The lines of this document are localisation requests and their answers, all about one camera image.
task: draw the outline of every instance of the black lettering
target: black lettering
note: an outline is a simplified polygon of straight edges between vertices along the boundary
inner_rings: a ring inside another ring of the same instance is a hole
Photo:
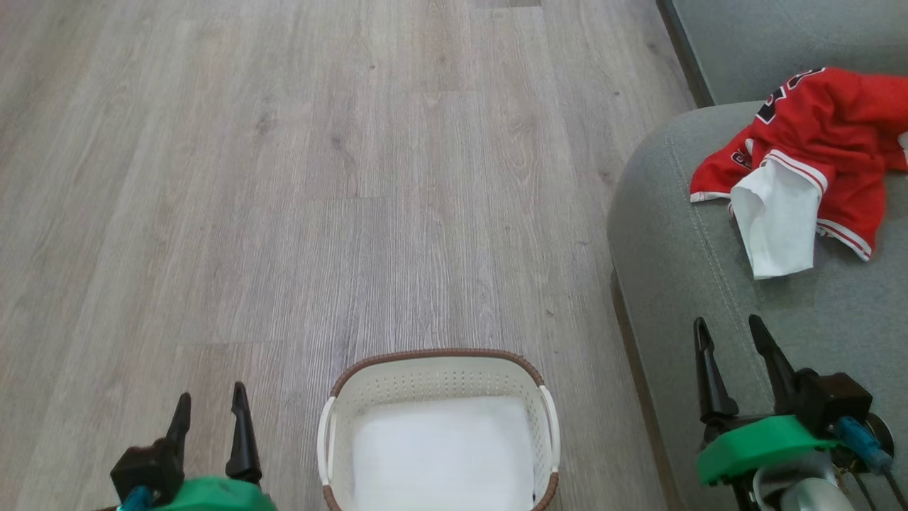
[[[773,122],[773,119],[775,119],[775,104],[783,99],[785,99],[785,89],[783,87],[775,89],[769,95],[769,98],[766,99],[766,102],[763,103],[763,106],[760,107],[756,117],[766,124]]]
[[[744,168],[751,167],[750,155],[745,155],[741,151],[734,151],[734,153],[732,153],[732,161],[739,164],[740,166],[742,166]]]
[[[801,80],[803,78],[805,78],[806,76],[819,75],[820,73],[822,73],[825,70],[826,70],[825,67],[819,67],[817,69],[811,69],[810,71],[804,71],[803,73],[798,73],[797,75],[794,75],[791,78],[789,78],[788,81],[785,82],[785,85],[788,86],[788,90],[793,91],[793,90],[795,90],[795,87],[797,87],[797,85],[801,83]]]

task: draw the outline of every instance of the basket handle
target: basket handle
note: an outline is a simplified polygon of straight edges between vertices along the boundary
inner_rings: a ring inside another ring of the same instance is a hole
[[[329,460],[328,453],[332,452],[333,448],[328,446],[328,435],[329,435],[329,425],[331,424],[331,409],[334,407],[335,397],[329,397],[328,402],[325,403],[325,407],[321,410],[321,418],[319,419],[319,437],[318,444],[316,445],[316,450],[319,457],[319,478],[321,479],[322,486],[329,486],[331,484],[331,478],[329,473]]]
[[[542,393],[543,403],[546,404],[548,433],[552,440],[552,472],[557,472],[558,464],[561,463],[561,428],[558,426],[558,412],[555,410],[555,400],[546,386],[540,385],[539,391]]]

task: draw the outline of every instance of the red jersey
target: red jersey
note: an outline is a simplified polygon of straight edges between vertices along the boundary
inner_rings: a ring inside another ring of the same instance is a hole
[[[908,172],[908,78],[833,67],[793,76],[697,168],[691,202],[728,198],[752,162],[766,159],[815,185],[817,230],[868,260],[883,221],[883,174]]]

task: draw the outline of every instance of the wooden floor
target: wooden floor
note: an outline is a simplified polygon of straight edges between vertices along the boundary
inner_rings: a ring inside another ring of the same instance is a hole
[[[666,509],[605,217],[692,106],[652,0],[0,0],[0,507],[113,504],[184,390],[222,473],[240,379],[323,509],[341,371],[482,346],[556,399],[554,509]]]

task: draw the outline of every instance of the white cloth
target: white cloth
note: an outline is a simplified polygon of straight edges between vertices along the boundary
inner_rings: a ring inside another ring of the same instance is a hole
[[[784,162],[767,157],[732,188],[732,209],[754,279],[814,267],[822,190]]]
[[[374,406],[353,423],[358,511],[526,511],[533,443],[520,397]]]

